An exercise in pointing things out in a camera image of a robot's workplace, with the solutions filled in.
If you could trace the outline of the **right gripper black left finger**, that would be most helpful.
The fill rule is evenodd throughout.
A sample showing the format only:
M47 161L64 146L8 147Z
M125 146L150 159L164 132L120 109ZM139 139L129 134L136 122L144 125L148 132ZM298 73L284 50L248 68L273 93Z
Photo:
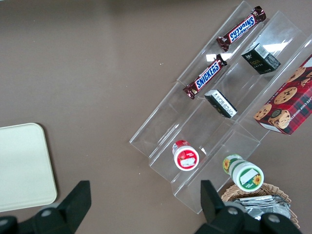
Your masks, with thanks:
M19 234L74 234L91 207L90 181L80 181L55 208L45 208L19 224Z

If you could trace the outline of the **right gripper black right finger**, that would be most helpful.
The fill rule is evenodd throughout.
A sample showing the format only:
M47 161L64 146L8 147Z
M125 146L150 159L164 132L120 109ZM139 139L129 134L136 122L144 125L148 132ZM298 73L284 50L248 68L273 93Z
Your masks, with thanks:
M210 180L201 181L200 202L206 222L197 234L260 234L260 222L241 209L226 206Z

